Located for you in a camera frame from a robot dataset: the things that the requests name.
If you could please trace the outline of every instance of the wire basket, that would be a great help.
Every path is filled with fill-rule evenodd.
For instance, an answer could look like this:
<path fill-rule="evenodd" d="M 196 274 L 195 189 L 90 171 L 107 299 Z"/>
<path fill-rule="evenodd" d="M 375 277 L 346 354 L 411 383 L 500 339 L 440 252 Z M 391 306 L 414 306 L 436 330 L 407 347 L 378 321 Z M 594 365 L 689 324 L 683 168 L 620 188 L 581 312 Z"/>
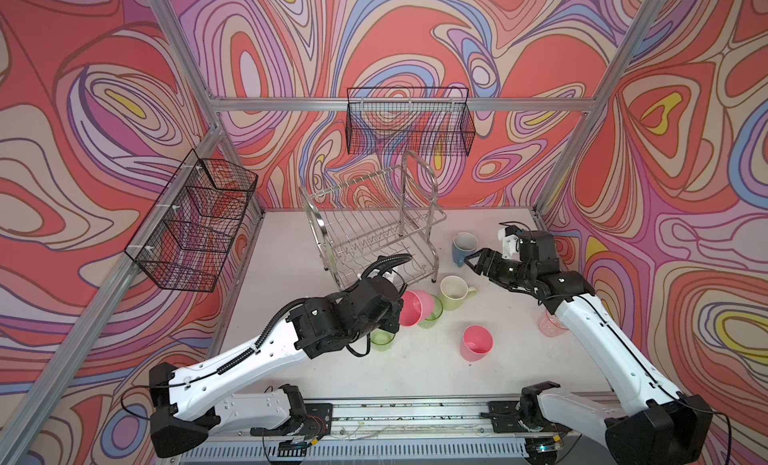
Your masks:
<path fill-rule="evenodd" d="M 408 168 L 408 159 L 416 162 Z M 416 176 L 426 176 L 425 190 Z M 432 276 L 439 260 L 429 241 L 432 226 L 446 219 L 437 205 L 435 172 L 413 152 L 400 164 L 309 194 L 302 203 L 320 258 L 340 290 L 381 255 L 409 253 L 413 259 L 396 270 L 407 284 Z"/>
<path fill-rule="evenodd" d="M 238 164 L 198 158 L 138 254 L 126 253 L 159 288 L 213 291 L 257 181 Z"/>
<path fill-rule="evenodd" d="M 346 146 L 350 154 L 468 156 L 475 123 L 465 87 L 347 89 Z"/>

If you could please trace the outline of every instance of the table surface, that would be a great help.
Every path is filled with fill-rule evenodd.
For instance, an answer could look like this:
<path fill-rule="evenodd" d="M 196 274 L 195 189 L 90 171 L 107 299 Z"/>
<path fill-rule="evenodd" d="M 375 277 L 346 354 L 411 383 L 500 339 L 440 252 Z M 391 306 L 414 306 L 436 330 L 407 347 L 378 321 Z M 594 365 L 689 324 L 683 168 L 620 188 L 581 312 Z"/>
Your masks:
<path fill-rule="evenodd" d="M 387 351 L 371 350 L 363 358 L 348 351 L 326 353 L 279 371 L 242 392 L 260 393 L 273 385 L 297 385 L 305 398 L 454 397 L 520 393 L 523 387 L 554 381 L 573 392 L 609 391 L 610 387 L 571 332 L 546 337 L 536 320 L 543 307 L 533 297 L 512 294 L 451 261 L 451 243 L 459 231 L 478 238 L 478 247 L 501 250 L 500 221 L 534 223 L 524 208 L 447 210 L 448 218 L 432 229 L 438 250 L 438 282 L 428 278 L 412 288 L 438 294 L 448 275 L 464 278 L 479 292 L 455 311 L 446 311 L 434 327 L 401 327 Z M 306 215 L 269 211 L 256 242 L 222 350 L 248 341 L 284 304 L 297 297 L 322 297 L 337 291 L 323 270 Z M 459 354 L 462 333 L 481 325 L 493 334 L 494 346 L 482 360 Z M 365 350 L 365 340 L 353 346 Z"/>

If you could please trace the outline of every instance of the chrome dish rack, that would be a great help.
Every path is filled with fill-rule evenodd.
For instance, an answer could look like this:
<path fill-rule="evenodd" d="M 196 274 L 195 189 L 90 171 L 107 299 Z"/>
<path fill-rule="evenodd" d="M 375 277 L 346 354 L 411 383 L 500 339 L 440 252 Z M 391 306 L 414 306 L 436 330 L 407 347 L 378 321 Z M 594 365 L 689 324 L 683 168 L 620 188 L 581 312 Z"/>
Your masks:
<path fill-rule="evenodd" d="M 416 163 L 413 170 L 409 158 Z M 428 190 L 416 176 L 428 182 Z M 314 194 L 300 192 L 322 263 L 340 290 L 379 256 L 399 253 L 413 256 L 396 269 L 400 280 L 408 285 L 430 275 L 437 280 L 439 259 L 429 234 L 446 212 L 437 205 L 435 171 L 416 153 L 406 151 L 397 165 Z"/>

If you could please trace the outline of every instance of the patterned wall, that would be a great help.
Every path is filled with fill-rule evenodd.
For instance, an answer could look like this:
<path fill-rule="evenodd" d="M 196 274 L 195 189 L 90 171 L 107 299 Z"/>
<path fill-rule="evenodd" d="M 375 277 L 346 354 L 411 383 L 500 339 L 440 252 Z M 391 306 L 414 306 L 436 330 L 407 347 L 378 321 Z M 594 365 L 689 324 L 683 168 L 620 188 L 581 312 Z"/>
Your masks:
<path fill-rule="evenodd" d="M 477 97 L 591 96 L 641 0 L 172 0 L 219 96 L 346 96 L 464 84 Z M 350 157 L 345 113 L 223 116 L 266 207 L 386 166 Z M 432 157 L 446 207 L 528 206 L 578 116 L 475 115 L 468 158 Z"/>
<path fill-rule="evenodd" d="M 768 463 L 768 0 L 671 0 L 546 221 L 668 377 Z M 716 417 L 702 463 L 722 463 Z"/>
<path fill-rule="evenodd" d="M 0 426 L 205 131 L 146 0 L 0 0 Z M 213 294 L 137 278 L 26 463 L 148 462 L 115 394 L 205 354 L 253 226 Z"/>

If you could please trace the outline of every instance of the mesh basket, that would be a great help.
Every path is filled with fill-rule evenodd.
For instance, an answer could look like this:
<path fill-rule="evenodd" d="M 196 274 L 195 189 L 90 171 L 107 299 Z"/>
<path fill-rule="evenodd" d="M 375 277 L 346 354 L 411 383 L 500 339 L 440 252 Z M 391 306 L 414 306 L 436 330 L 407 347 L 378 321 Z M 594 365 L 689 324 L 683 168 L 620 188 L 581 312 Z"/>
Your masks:
<path fill-rule="evenodd" d="M 467 156 L 475 139 L 468 92 L 459 87 L 348 88 L 347 152 Z"/>
<path fill-rule="evenodd" d="M 160 288 L 213 291 L 257 180 L 238 164 L 198 159 L 134 261 Z"/>

